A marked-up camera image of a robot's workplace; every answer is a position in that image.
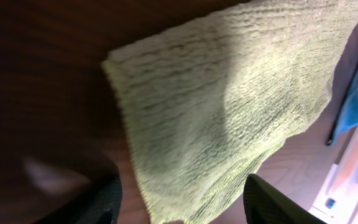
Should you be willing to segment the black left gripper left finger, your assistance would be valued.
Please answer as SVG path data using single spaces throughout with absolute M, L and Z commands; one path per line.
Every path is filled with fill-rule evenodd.
M 121 202 L 120 177 L 110 175 L 34 224 L 116 224 Z

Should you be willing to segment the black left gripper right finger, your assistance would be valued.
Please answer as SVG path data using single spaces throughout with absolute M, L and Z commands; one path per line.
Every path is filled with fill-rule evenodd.
M 243 202 L 248 224 L 324 224 L 256 174 L 246 179 Z

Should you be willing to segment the light green cloth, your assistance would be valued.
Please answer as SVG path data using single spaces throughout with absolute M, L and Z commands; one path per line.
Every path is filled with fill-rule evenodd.
M 249 1 L 112 50 L 152 223 L 209 223 L 249 174 L 306 131 L 332 97 L 358 0 Z

